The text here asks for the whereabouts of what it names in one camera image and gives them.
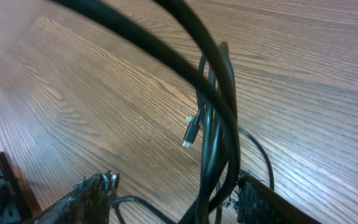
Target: wooden table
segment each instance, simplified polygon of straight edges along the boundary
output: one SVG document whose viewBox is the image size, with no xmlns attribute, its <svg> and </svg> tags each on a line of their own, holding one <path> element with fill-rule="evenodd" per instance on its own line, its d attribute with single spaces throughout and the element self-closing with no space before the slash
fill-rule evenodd
<svg viewBox="0 0 358 224">
<path fill-rule="evenodd" d="M 199 49 L 164 10 L 108 2 L 196 66 Z M 358 223 L 358 1 L 188 3 L 217 42 L 229 43 L 239 126 L 266 148 L 276 191 L 323 223 Z M 37 199 L 34 213 L 84 175 L 113 169 L 119 195 L 179 220 L 199 187 L 201 138 L 181 146 L 195 111 L 184 80 L 54 4 L 0 61 L 0 151 Z M 242 136 L 241 145 L 242 169 L 267 182 L 260 152 Z M 121 210 L 128 223 L 158 222 L 134 204 Z M 235 220 L 224 209 L 223 223 Z"/>
</svg>

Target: cable bundle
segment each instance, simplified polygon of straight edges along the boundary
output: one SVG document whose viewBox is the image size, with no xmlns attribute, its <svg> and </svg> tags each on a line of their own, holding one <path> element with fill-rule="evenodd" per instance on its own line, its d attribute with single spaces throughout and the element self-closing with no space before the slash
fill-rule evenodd
<svg viewBox="0 0 358 224">
<path fill-rule="evenodd" d="M 209 213 L 217 207 L 219 207 L 219 210 L 216 220 L 220 222 L 221 205 L 236 186 L 240 171 L 236 91 L 227 43 L 223 42 L 218 48 L 205 26 L 183 0 L 154 0 L 187 30 L 201 49 L 203 56 L 200 60 L 199 70 L 197 70 L 158 38 L 103 2 L 92 0 L 54 1 L 98 22 L 129 40 L 177 72 L 179 76 L 196 88 L 199 110 L 194 120 L 190 122 L 185 134 L 184 145 L 189 146 L 194 141 L 200 122 L 202 122 L 204 138 L 201 156 L 200 191 L 198 198 L 179 223 L 206 223 Z M 210 64 L 208 80 L 203 76 L 206 61 Z M 218 81 L 217 90 L 215 89 L 215 79 Z M 243 129 L 241 131 L 246 133 L 247 137 L 263 151 L 260 144 L 249 133 Z M 227 174 L 221 186 L 219 178 L 226 164 L 228 164 Z M 270 173 L 270 186 L 273 188 L 273 175 L 272 172 Z M 209 201 L 215 186 L 216 195 Z M 164 222 L 174 223 L 145 200 L 137 197 L 122 197 L 111 202 L 112 207 L 120 217 L 121 223 L 124 220 L 119 213 L 118 206 L 122 202 L 139 202 Z"/>
</svg>

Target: wood grain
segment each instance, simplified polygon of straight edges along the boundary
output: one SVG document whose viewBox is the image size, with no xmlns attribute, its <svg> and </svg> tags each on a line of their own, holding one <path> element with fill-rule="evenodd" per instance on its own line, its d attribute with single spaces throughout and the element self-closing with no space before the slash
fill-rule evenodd
<svg viewBox="0 0 358 224">
<path fill-rule="evenodd" d="M 198 63 L 195 43 L 154 3 L 107 2 Z M 188 3 L 229 43 L 239 125 L 265 146 L 277 192 L 323 223 L 358 223 L 358 1 Z M 41 208 L 83 175 L 114 169 L 119 195 L 178 220 L 198 191 L 201 138 L 181 147 L 195 111 L 184 80 L 54 4 L 0 62 L 0 150 Z M 242 168 L 267 181 L 259 151 L 241 141 Z M 121 209 L 128 223 L 158 221 L 137 205 Z M 223 223 L 235 220 L 224 209 Z"/>
</svg>

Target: wooden surface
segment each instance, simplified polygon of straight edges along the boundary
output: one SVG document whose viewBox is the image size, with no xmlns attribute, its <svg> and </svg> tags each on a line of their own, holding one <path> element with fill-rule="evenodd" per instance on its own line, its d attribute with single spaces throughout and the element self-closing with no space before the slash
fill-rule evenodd
<svg viewBox="0 0 358 224">
<path fill-rule="evenodd" d="M 196 65 L 200 51 L 164 10 L 108 1 Z M 358 223 L 358 1 L 188 2 L 229 43 L 239 125 L 265 146 L 277 192 L 323 223 Z M 179 220 L 198 192 L 201 138 L 181 147 L 195 111 L 189 84 L 54 4 L 0 61 L 0 150 L 41 209 L 84 175 L 113 169 L 119 195 Z M 241 143 L 242 168 L 268 181 L 260 152 Z M 128 223 L 158 221 L 121 209 Z M 224 209 L 223 223 L 235 220 Z"/>
</svg>

